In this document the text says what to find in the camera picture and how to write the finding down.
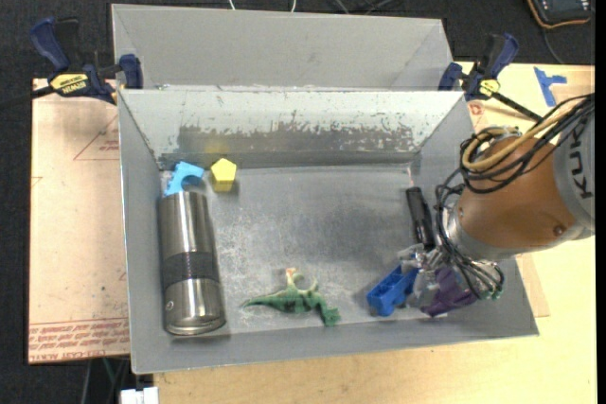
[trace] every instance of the green toy dinosaur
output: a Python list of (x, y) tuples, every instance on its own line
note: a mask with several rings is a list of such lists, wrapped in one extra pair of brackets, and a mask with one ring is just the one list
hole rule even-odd
[(244, 303), (244, 307), (251, 305), (266, 305), (287, 313), (302, 313), (314, 308), (320, 310), (325, 326), (334, 326), (340, 319), (338, 308), (329, 308), (324, 296), (318, 292), (318, 283), (314, 279), (307, 290), (296, 286), (296, 281), (303, 278), (303, 274), (296, 268), (286, 270), (286, 289), (272, 294), (259, 296)]

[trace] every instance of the blue clamp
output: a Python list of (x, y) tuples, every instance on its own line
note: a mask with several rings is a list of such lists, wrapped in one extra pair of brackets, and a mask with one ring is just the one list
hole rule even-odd
[(375, 288), (366, 294), (368, 304), (377, 310), (377, 314), (388, 317), (396, 306), (402, 305), (413, 290), (419, 269), (415, 268), (402, 274), (401, 265), (388, 274)]
[(34, 47), (51, 61), (54, 69), (47, 78), (48, 87), (34, 92), (34, 95), (44, 96), (55, 92), (62, 97), (93, 97), (115, 104), (115, 89), (105, 79), (120, 71), (126, 76), (128, 88), (143, 87), (141, 66), (133, 54), (124, 55), (119, 64), (103, 69), (90, 63), (82, 65), (78, 28), (77, 19), (56, 21), (51, 16), (39, 21), (29, 31), (29, 39)]
[(205, 170), (201, 167), (188, 164), (187, 162), (179, 162), (172, 172), (172, 177), (167, 185), (167, 189), (164, 191), (164, 197), (176, 194), (177, 192), (182, 192), (183, 182), (187, 177), (202, 179), (204, 173)]
[(439, 81), (439, 85), (437, 86), (438, 91), (452, 91), (455, 86), (458, 86), (456, 83), (463, 78), (463, 66), (457, 64), (456, 62), (451, 62), (444, 74), (442, 75), (442, 79)]
[(437, 89), (452, 90), (460, 79), (463, 79), (465, 100), (488, 99), (480, 93), (480, 82), (484, 79), (497, 79), (501, 71), (510, 64), (518, 54), (520, 46), (511, 34), (502, 36), (490, 35), (486, 53), (473, 64), (469, 75), (463, 74), (463, 68), (456, 62), (451, 62), (442, 75)]
[(543, 92), (543, 97), (545, 98), (545, 103), (547, 103), (547, 106), (556, 106), (556, 99), (551, 93), (551, 85), (566, 84), (567, 79), (564, 76), (560, 75), (548, 76), (545, 71), (542, 71), (538, 67), (534, 68), (534, 74), (539, 80), (539, 85), (541, 86), (541, 91)]
[(143, 88), (143, 73), (141, 71), (141, 63), (134, 54), (125, 54), (120, 58), (118, 64), (126, 77), (127, 88)]

